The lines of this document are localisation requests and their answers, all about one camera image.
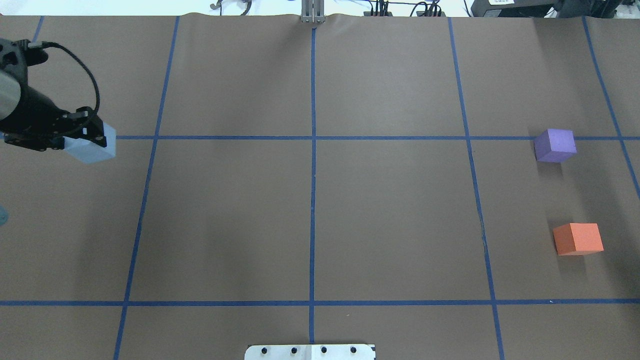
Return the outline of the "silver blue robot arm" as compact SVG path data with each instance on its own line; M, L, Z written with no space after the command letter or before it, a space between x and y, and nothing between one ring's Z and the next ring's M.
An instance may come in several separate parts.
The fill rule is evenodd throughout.
M112 144L106 125L98 116L98 82L77 55L52 41L2 38L0 48L0 130L4 143L37 152L64 150L67 139L87 141L101 150ZM48 48L65 52L87 73L94 90L94 107L64 110L29 85L29 68L48 61Z

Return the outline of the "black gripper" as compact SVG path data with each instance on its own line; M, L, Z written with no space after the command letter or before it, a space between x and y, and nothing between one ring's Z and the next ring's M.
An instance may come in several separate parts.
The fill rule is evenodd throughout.
M27 86L16 108L2 119L3 141L12 146L44 152L64 150L64 137L83 139L107 148L105 124L89 106L63 110L36 89Z

